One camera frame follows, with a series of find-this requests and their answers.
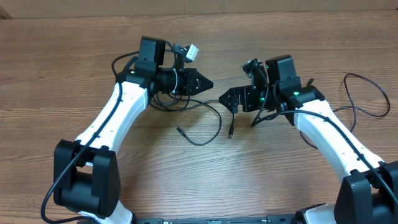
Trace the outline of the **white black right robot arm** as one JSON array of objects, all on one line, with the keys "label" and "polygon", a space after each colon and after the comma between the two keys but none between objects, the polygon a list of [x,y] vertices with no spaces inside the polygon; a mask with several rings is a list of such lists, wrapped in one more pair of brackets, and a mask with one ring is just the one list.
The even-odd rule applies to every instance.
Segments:
[{"label": "white black right robot arm", "polygon": [[251,84],[230,88],[219,102],[232,114],[270,111],[252,125],[284,115],[314,143],[335,171],[340,190],[334,204],[321,203],[267,223],[397,223],[397,163],[372,153],[337,118],[324,95],[303,86],[291,55],[243,65]]}]

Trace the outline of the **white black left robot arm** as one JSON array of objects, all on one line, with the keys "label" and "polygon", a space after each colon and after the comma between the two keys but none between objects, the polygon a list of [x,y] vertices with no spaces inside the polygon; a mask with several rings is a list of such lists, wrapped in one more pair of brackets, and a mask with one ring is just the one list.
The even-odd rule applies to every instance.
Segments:
[{"label": "white black left robot arm", "polygon": [[54,151],[53,185],[42,202],[42,219],[50,198],[76,212],[72,221],[135,223],[135,214],[120,201],[121,179],[117,154],[134,120],[157,93],[193,96],[213,87],[195,68],[198,47],[183,47],[143,36],[137,52],[120,72],[111,98],[91,125],[74,141],[61,140]]}]

